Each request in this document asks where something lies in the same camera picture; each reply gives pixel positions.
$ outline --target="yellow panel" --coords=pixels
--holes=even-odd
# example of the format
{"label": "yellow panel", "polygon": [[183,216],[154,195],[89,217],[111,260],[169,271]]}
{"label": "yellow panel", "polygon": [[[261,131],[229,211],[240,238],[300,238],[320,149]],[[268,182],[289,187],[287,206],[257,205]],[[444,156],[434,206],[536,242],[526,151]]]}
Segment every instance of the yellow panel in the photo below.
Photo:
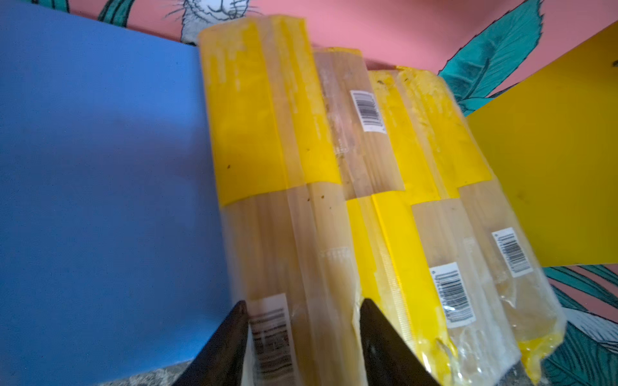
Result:
{"label": "yellow panel", "polygon": [[404,180],[408,205],[440,199],[404,101],[390,71],[369,71],[378,105]]}
{"label": "yellow panel", "polygon": [[618,262],[618,23],[468,117],[543,266]]}
{"label": "yellow panel", "polygon": [[449,197],[459,197],[459,187],[491,180],[491,171],[442,78],[425,70],[401,68],[398,79],[424,115],[419,120],[421,128]]}
{"label": "yellow panel", "polygon": [[244,18],[200,34],[219,204],[341,183],[300,19]]}

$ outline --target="yellow label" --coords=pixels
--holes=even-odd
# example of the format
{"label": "yellow label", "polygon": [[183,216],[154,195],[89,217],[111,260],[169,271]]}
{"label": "yellow label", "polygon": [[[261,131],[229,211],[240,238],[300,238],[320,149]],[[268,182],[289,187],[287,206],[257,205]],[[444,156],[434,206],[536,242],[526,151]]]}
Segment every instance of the yellow label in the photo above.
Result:
{"label": "yellow label", "polygon": [[439,200],[438,188],[391,72],[369,71],[369,78],[404,180],[408,205]]}
{"label": "yellow label", "polygon": [[[361,200],[368,199],[375,218],[368,216]],[[362,294],[371,298],[387,317],[387,299],[382,293],[396,290],[403,295],[407,328],[411,332],[411,341],[415,354],[421,358],[424,366],[443,385],[451,384],[450,350],[456,356],[456,348],[449,339],[446,319],[442,306],[431,279],[423,247],[417,232],[412,209],[401,191],[378,193],[370,197],[353,199],[347,202],[354,251],[360,275]],[[380,239],[386,245],[386,251],[377,253],[372,250],[372,239]],[[394,281],[384,283],[379,279],[380,270],[387,271],[383,259],[389,259],[394,271]],[[401,316],[393,324],[401,324]]]}
{"label": "yellow label", "polygon": [[449,197],[459,197],[457,189],[462,186],[491,180],[491,172],[444,80],[429,71],[403,68],[398,79],[415,106]]}
{"label": "yellow label", "polygon": [[287,16],[272,20],[305,183],[341,184],[305,21]]}
{"label": "yellow label", "polygon": [[[199,39],[219,204],[300,183],[341,183],[302,20],[244,18]],[[287,98],[274,98],[281,82]]]}
{"label": "yellow label", "polygon": [[371,250],[369,234],[363,220],[360,203],[357,199],[351,199],[345,203],[348,209],[348,216],[350,217],[350,228],[352,229],[354,254],[358,266],[358,275],[360,276],[362,296],[373,300],[380,309],[383,309],[382,298],[380,297],[376,281],[376,271],[378,268]]}

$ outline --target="yellow plastic wrap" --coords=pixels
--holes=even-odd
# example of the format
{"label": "yellow plastic wrap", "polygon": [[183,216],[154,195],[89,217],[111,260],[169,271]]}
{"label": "yellow plastic wrap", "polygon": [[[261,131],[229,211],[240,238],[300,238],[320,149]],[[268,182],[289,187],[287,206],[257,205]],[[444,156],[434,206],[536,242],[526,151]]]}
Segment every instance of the yellow plastic wrap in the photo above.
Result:
{"label": "yellow plastic wrap", "polygon": [[360,51],[315,52],[346,199],[404,190]]}
{"label": "yellow plastic wrap", "polygon": [[199,41],[228,269],[250,316],[252,382],[366,384],[352,233],[304,22],[244,18]]}
{"label": "yellow plastic wrap", "polygon": [[454,384],[456,349],[404,193],[351,199],[347,207],[363,297],[378,305],[435,379]]}
{"label": "yellow plastic wrap", "polygon": [[478,149],[444,80],[401,69],[411,115],[429,144],[447,194],[460,197],[534,383],[540,361],[562,342],[565,317],[499,182]]}
{"label": "yellow plastic wrap", "polygon": [[425,158],[423,150],[429,144],[415,132],[396,76],[397,72],[389,71],[370,73],[406,186],[406,203],[412,205],[423,257],[457,347],[455,381],[491,386],[519,360],[520,353],[463,204],[458,198],[449,199],[442,180],[434,178],[439,177],[438,165]]}

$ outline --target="animal illustration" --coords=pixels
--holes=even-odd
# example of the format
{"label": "animal illustration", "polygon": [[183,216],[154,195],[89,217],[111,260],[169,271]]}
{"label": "animal illustration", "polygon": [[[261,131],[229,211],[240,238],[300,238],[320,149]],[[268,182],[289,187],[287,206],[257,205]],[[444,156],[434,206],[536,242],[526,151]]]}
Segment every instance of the animal illustration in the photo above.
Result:
{"label": "animal illustration", "polygon": [[249,0],[184,0],[182,17],[183,43],[197,43],[197,35],[206,27],[256,12]]}

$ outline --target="plastic packaging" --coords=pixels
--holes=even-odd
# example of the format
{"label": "plastic packaging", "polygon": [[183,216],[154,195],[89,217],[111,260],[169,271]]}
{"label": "plastic packaging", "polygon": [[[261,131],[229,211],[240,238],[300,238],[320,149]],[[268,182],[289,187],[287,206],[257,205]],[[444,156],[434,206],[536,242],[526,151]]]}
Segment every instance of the plastic packaging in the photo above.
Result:
{"label": "plastic packaging", "polygon": [[456,350],[405,203],[404,184],[357,50],[315,52],[364,297],[382,310],[430,374],[453,384]]}
{"label": "plastic packaging", "polygon": [[451,340],[457,384],[493,386],[520,358],[461,200],[449,199],[435,164],[425,158],[397,72],[370,72],[378,104],[412,206]]}
{"label": "plastic packaging", "polygon": [[378,305],[438,382],[454,384],[457,351],[403,192],[351,199],[347,207],[363,297]]}
{"label": "plastic packaging", "polygon": [[463,202],[522,362],[537,383],[541,360],[564,336],[560,304],[444,80],[413,69],[401,69],[397,77],[427,141],[427,158],[435,164],[448,196]]}
{"label": "plastic packaging", "polygon": [[366,384],[360,282],[304,22],[243,18],[199,36],[234,298],[253,381]]}
{"label": "plastic packaging", "polygon": [[346,199],[404,190],[360,51],[315,52]]}

